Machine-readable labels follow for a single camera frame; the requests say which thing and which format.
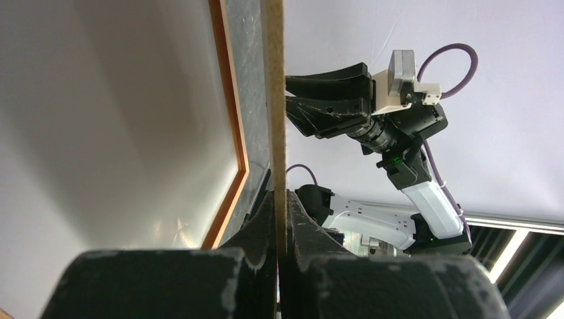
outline light fixture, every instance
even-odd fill
[[[492,284],[499,279],[499,276],[503,273],[511,259],[513,258],[515,252],[518,250],[519,246],[521,246],[522,242],[525,240],[526,236],[529,234],[529,231],[520,229],[515,231],[513,237],[505,246],[505,249],[493,265],[492,271],[490,272],[489,278]]]
[[[558,308],[554,309],[551,314],[546,317],[546,319],[562,319],[564,318],[564,302],[558,306]]]

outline orange frame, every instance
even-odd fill
[[[233,144],[237,154],[239,171],[235,175],[227,195],[221,202],[219,210],[215,215],[210,229],[202,243],[203,249],[216,248],[225,233],[225,228],[231,219],[237,200],[241,195],[247,176],[249,175],[249,159],[247,158],[247,147],[245,136],[243,135],[243,122],[241,120],[241,110],[239,109],[239,94],[237,91],[237,80],[235,77],[235,65],[233,63],[233,53],[231,51],[231,39],[229,37],[229,27],[225,2],[223,0],[208,0],[210,4],[211,23],[215,37],[215,47],[217,49],[217,59],[221,71],[221,81],[225,92],[225,103],[231,132],[233,133]]]

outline ceiling light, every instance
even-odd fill
[[[562,319],[564,318],[564,302],[558,306],[558,308],[554,309],[551,314],[546,317],[546,319]]]
[[[505,246],[505,249],[493,265],[492,271],[489,275],[492,284],[495,284],[499,276],[501,276],[501,274],[513,258],[515,252],[518,250],[519,246],[521,246],[522,242],[525,240],[527,234],[529,234],[529,231],[524,231],[522,229],[515,231],[513,237],[511,238],[507,246]]]

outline white ceiling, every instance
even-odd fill
[[[387,68],[393,49],[434,50],[468,43],[480,56],[472,82],[443,101],[449,126],[430,139],[441,174],[467,211],[564,221],[564,2],[286,0],[287,74],[365,62]],[[445,90],[469,59],[450,51],[424,82]],[[409,203],[345,136],[304,138],[289,122],[288,165],[305,163],[320,185],[354,199]],[[310,183],[304,171],[289,186]]]

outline wooden panel edge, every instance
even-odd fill
[[[287,253],[284,1],[261,0],[261,22],[269,118],[270,161],[274,188],[276,245],[279,263],[283,263]]]
[[[210,6],[213,35],[215,37],[217,60],[221,72],[221,81],[239,171],[236,173],[233,183],[229,187],[225,198],[215,214],[210,229],[202,243],[203,249],[212,249],[219,245],[249,175],[249,159],[245,145],[245,135],[243,133],[243,120],[239,107],[239,91],[237,89],[237,78],[235,77],[235,64],[231,51],[231,38],[229,36],[225,2],[224,0],[208,0],[208,3]]]

